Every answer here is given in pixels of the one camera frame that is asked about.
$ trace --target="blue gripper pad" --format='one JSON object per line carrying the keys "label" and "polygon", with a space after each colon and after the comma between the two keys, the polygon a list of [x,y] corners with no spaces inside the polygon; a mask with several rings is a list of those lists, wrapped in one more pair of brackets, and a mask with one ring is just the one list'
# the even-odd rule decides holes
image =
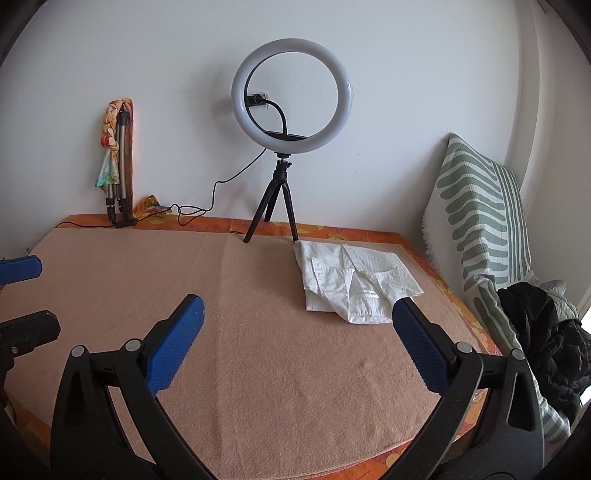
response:
{"label": "blue gripper pad", "polygon": [[0,261],[0,285],[30,280],[41,275],[41,260],[36,255]]}
{"label": "blue gripper pad", "polygon": [[392,311],[392,322],[410,358],[427,388],[445,395],[449,388],[448,364],[419,319],[418,307],[413,311],[405,300],[398,300]]}
{"label": "blue gripper pad", "polygon": [[149,358],[146,383],[152,395],[166,390],[172,383],[203,326],[204,311],[203,300],[191,295],[188,305]]}

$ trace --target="screw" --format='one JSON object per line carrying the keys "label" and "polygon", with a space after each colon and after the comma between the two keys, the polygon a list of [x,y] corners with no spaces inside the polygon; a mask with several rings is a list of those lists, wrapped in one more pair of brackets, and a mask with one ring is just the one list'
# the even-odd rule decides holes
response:
{"label": "screw", "polygon": [[472,345],[470,345],[469,343],[466,343],[466,342],[458,342],[458,343],[456,343],[456,348],[461,353],[472,353],[472,351],[474,350],[472,348]]}
{"label": "screw", "polygon": [[142,343],[134,338],[125,344],[125,349],[128,352],[135,352],[141,345]]}
{"label": "screw", "polygon": [[72,349],[72,356],[79,357],[84,353],[84,347],[82,345],[75,346]]}
{"label": "screw", "polygon": [[512,350],[511,355],[513,355],[513,358],[515,360],[525,360],[525,353],[523,353],[518,348],[516,348],[515,350]]}

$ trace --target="pile of clothes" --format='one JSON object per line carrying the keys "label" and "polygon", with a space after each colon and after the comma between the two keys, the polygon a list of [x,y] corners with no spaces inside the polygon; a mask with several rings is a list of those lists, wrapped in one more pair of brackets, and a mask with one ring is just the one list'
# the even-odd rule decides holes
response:
{"label": "pile of clothes", "polygon": [[572,425],[591,378],[591,335],[577,318],[562,319],[553,296],[526,282],[498,291],[540,393]]}

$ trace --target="tripod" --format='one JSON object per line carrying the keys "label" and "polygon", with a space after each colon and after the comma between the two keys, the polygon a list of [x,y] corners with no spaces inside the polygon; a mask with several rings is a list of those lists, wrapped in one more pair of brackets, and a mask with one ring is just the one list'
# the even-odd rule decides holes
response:
{"label": "tripod", "polygon": [[295,223],[296,217],[294,216],[294,206],[291,202],[290,187],[287,184],[287,169],[291,167],[291,162],[286,160],[289,155],[284,156],[284,154],[279,153],[277,156],[279,157],[279,160],[277,160],[277,166],[273,172],[273,179],[269,182],[269,186],[265,190],[265,194],[262,196],[262,200],[256,209],[255,216],[252,218],[248,232],[244,237],[244,243],[246,244],[251,241],[251,238],[256,230],[256,226],[258,225],[258,222],[261,221],[262,214],[265,212],[265,209],[267,209],[267,212],[265,214],[264,221],[271,221],[271,215],[273,215],[273,208],[275,208],[275,203],[277,202],[277,197],[279,196],[279,190],[282,189],[283,198],[285,199],[285,208],[287,209],[287,216],[290,220],[291,236],[293,237],[294,242],[298,240]]}

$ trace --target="green striped cushion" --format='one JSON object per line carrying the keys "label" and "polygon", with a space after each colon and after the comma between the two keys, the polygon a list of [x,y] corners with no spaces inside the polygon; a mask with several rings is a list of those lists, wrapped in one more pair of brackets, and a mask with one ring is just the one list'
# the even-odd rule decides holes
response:
{"label": "green striped cushion", "polygon": [[436,189],[447,203],[452,239],[462,253],[464,291],[481,277],[489,278],[497,289],[526,277],[530,249],[511,170],[452,134]]}
{"label": "green striped cushion", "polygon": [[[449,139],[425,210],[427,252],[437,271],[486,327],[504,355],[521,348],[496,293],[526,280],[530,269],[525,216],[515,175],[457,135]],[[561,443],[569,424],[534,386],[544,438]]]}

